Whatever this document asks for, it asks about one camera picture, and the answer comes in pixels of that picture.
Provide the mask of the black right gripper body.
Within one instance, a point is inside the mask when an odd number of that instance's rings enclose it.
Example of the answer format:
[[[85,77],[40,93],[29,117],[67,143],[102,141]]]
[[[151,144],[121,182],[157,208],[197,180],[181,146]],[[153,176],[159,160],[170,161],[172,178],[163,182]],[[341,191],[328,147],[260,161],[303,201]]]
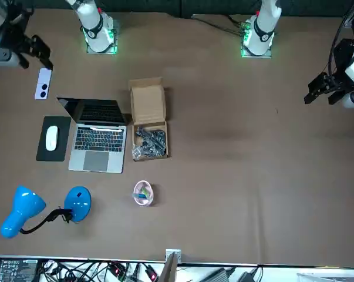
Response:
[[[33,8],[0,8],[0,48],[17,50],[26,41],[25,29]]]

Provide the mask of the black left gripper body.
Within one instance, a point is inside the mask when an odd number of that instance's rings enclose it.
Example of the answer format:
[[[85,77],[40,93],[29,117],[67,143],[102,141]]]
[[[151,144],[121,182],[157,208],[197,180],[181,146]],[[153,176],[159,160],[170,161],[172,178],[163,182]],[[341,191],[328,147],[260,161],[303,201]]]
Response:
[[[347,90],[353,86],[352,80],[345,73],[354,51],[354,40],[342,39],[333,50],[335,70],[332,78],[332,90]]]

